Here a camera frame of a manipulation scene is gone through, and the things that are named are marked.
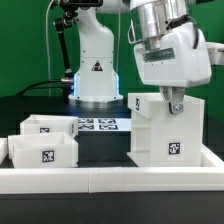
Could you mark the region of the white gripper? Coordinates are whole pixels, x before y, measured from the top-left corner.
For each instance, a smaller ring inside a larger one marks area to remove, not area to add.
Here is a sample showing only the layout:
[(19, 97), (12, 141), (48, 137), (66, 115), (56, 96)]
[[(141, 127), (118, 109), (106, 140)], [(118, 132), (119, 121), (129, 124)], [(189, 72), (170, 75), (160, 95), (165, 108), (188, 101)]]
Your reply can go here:
[(207, 84), (211, 78), (208, 50), (201, 30), (196, 49), (193, 48), (194, 40), (193, 25), (186, 23), (164, 35), (157, 51), (146, 51), (142, 43), (134, 46), (141, 81), (145, 85), (161, 86), (162, 98), (168, 102), (173, 115), (184, 111), (183, 87)]

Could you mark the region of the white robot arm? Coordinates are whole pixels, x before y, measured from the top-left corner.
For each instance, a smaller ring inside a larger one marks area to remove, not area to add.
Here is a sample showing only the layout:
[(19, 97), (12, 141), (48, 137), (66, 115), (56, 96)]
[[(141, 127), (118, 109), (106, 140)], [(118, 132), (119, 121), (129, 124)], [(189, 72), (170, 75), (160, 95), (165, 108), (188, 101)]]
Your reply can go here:
[(75, 18), (80, 68), (70, 100), (103, 105), (122, 98), (113, 69), (114, 37), (96, 14), (128, 12), (128, 39), (142, 83), (160, 88), (171, 113), (182, 112), (184, 90), (211, 77), (206, 41), (188, 5), (188, 0), (81, 0)]

